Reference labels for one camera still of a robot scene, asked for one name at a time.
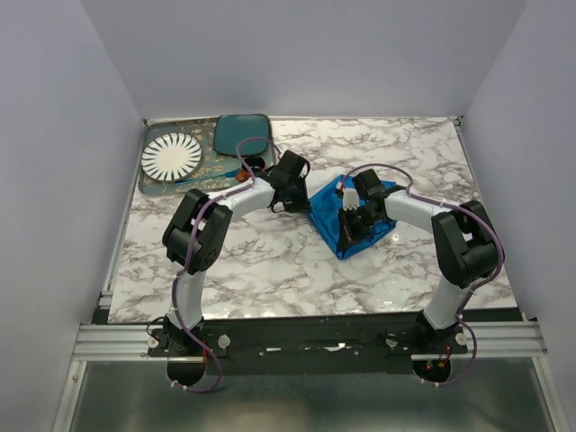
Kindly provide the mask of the blue cloth napkin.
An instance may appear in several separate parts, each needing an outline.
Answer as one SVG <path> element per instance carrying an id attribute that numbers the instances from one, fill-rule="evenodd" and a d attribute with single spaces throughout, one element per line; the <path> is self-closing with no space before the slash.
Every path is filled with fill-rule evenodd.
<path id="1" fill-rule="evenodd" d="M 310 198 L 309 219 L 315 230 L 321 235 L 328 248 L 340 259 L 348 259 L 379 242 L 396 228 L 396 221 L 380 221 L 370 229 L 366 239 L 354 245 L 338 250 L 339 221 L 338 211 L 342 208 L 342 199 L 337 196 L 336 189 L 343 179 L 339 175 Z"/>

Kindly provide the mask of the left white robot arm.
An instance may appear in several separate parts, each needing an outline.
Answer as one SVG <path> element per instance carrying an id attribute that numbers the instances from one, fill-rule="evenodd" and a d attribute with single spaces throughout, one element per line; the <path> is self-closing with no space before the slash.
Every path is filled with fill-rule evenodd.
<path id="1" fill-rule="evenodd" d="M 149 333 L 151 350 L 188 356 L 199 345 L 207 351 L 200 337 L 204 280 L 221 254 L 232 222 L 277 204 L 289 213 L 311 210 L 306 185 L 311 164 L 304 157 L 287 150 L 274 166 L 261 169 L 246 161 L 242 166 L 248 180 L 217 193 L 188 191 L 168 223 L 162 244 L 176 265 L 176 276 L 162 329 Z"/>

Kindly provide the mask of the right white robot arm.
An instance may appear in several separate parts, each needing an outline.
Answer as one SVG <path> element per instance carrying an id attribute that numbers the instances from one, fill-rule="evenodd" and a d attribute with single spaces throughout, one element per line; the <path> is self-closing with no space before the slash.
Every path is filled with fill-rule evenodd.
<path id="1" fill-rule="evenodd" d="M 338 180 L 337 251 L 367 240 L 380 222 L 401 221 L 433 235 L 442 277 L 409 332 L 420 350 L 432 353 L 445 344 L 473 293 L 498 275 L 504 251 L 480 202 L 440 202 L 413 193 L 412 184 L 388 187 L 372 169 Z"/>

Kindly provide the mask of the orange brown mug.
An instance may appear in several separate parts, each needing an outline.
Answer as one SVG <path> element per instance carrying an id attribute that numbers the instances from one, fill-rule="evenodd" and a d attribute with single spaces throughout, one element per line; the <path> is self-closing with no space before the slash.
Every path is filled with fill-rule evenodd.
<path id="1" fill-rule="evenodd" d="M 250 156 L 244 159 L 245 165 L 242 165 L 236 174 L 236 180 L 239 183 L 244 183 L 249 180 L 253 175 L 266 169 L 266 162 L 262 157 Z"/>

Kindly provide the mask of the blue plastic fork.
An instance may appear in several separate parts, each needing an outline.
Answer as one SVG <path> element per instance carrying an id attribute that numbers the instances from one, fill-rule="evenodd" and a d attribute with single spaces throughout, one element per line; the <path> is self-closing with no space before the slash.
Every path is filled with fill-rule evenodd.
<path id="1" fill-rule="evenodd" d="M 223 173 L 223 174 L 207 175 L 207 176 L 204 176 L 204 177 L 190 178 L 190 179 L 186 179 L 186 180 L 179 180 L 179 181 L 176 182 L 176 184 L 177 184 L 177 185 L 190 184 L 190 183 L 201 182 L 201 181 L 206 181 L 206 180 L 212 180 L 212 179 L 217 179 L 217 178 L 234 178 L 239 172 L 240 172 L 240 168 L 237 168 L 237 169 L 233 169 L 233 170 L 230 170 L 230 171 L 228 171 L 228 172 L 225 172 L 225 173 Z"/>

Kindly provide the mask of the teal square plate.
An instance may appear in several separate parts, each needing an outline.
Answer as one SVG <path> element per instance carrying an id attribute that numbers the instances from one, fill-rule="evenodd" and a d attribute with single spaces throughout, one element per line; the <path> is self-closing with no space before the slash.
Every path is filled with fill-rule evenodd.
<path id="1" fill-rule="evenodd" d="M 237 145 L 242 157 L 260 155 L 266 151 L 272 140 L 272 127 L 269 118 L 263 114 L 222 115 L 216 121 L 213 147 L 222 156 L 234 157 Z"/>

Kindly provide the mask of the white striped round plate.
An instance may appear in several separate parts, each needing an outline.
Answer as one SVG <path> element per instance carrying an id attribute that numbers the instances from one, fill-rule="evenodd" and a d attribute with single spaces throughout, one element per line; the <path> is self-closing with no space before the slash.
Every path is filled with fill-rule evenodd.
<path id="1" fill-rule="evenodd" d="M 140 167 L 152 180 L 173 183 L 188 177 L 200 165 L 203 149 L 190 134 L 171 132 L 161 135 L 144 148 Z"/>

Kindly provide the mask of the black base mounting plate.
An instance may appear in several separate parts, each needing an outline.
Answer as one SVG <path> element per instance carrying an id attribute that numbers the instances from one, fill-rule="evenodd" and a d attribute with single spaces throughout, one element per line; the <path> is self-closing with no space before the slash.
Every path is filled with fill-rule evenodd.
<path id="1" fill-rule="evenodd" d="M 209 374 L 411 374 L 428 359 L 467 353 L 463 329 L 432 330 L 419 312 L 207 319 L 186 335 L 164 322 L 148 339 L 148 355 Z"/>

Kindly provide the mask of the aluminium frame rail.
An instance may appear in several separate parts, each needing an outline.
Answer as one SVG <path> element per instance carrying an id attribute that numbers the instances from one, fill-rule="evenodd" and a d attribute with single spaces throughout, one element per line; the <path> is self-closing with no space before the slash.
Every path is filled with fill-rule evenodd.
<path id="1" fill-rule="evenodd" d="M 72 352 L 74 361 L 132 362 L 148 356 L 144 325 L 82 325 Z"/>

